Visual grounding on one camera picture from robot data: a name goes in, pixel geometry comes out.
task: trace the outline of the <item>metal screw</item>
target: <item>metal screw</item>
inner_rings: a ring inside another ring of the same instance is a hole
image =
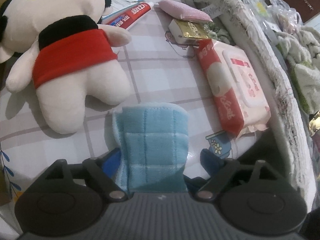
[[[125,197],[125,193],[120,190],[111,191],[109,196],[114,199],[122,199]]]
[[[197,193],[197,196],[202,199],[211,199],[213,198],[213,193],[207,190],[202,190]]]

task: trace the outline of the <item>folded blue cloth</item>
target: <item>folded blue cloth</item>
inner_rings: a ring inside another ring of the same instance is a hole
[[[113,114],[121,147],[116,184],[131,192],[183,192],[188,155],[188,114],[169,103],[123,107]]]

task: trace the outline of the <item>doll's face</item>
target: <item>doll's face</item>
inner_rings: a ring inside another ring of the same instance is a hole
[[[74,15],[88,15],[98,22],[104,9],[105,0],[12,0],[4,11],[8,23],[2,44],[25,52],[49,24]]]

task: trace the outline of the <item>stuffed toy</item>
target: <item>stuffed toy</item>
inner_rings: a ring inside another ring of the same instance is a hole
[[[44,119],[58,133],[82,127],[86,95],[116,105],[131,92],[111,49],[131,36],[97,24],[110,6],[111,0],[9,0],[0,11],[0,62],[24,52],[6,87],[19,92],[33,80]]]

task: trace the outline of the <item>doll's leg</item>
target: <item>doll's leg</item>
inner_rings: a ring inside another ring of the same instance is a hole
[[[88,95],[108,105],[117,105],[130,94],[129,80],[117,60],[88,68]]]
[[[61,134],[79,130],[84,121],[86,73],[68,74],[42,84],[37,90],[47,124]]]

